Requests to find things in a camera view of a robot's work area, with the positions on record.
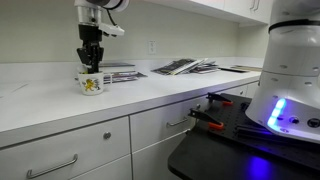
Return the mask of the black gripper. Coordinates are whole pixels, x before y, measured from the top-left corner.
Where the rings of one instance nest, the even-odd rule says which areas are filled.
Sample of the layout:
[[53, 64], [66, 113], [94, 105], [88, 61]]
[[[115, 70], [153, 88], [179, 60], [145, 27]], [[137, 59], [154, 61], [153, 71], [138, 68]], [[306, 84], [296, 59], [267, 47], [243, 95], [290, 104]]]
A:
[[102, 31], [96, 26], [78, 25], [79, 37], [83, 41], [77, 53], [83, 64], [88, 65], [89, 73], [99, 72], [99, 62], [102, 60], [104, 49], [99, 45], [102, 41]]

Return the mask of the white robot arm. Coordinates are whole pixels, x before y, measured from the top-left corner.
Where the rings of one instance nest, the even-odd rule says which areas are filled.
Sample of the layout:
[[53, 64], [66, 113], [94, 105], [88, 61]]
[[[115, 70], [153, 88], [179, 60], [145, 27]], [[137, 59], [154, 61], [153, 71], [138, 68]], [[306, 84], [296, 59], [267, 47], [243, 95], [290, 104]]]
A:
[[[101, 21], [103, 10], [123, 11], [129, 0], [75, 0], [79, 36], [77, 53], [85, 69], [78, 74], [88, 95], [103, 90], [99, 70], [103, 35], [122, 36], [117, 25]], [[320, 0], [274, 0], [269, 42], [259, 86], [246, 116], [272, 133], [320, 142]]]

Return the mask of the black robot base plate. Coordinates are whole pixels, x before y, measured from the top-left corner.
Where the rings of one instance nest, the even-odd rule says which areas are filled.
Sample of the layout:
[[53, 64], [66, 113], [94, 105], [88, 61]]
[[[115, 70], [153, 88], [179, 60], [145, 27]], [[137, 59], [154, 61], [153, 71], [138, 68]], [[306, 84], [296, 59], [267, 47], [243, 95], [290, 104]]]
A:
[[222, 93], [232, 105], [209, 102], [204, 110], [222, 130], [197, 119], [169, 156], [168, 169], [182, 180], [320, 180], [319, 146], [281, 137], [251, 121], [251, 100]]

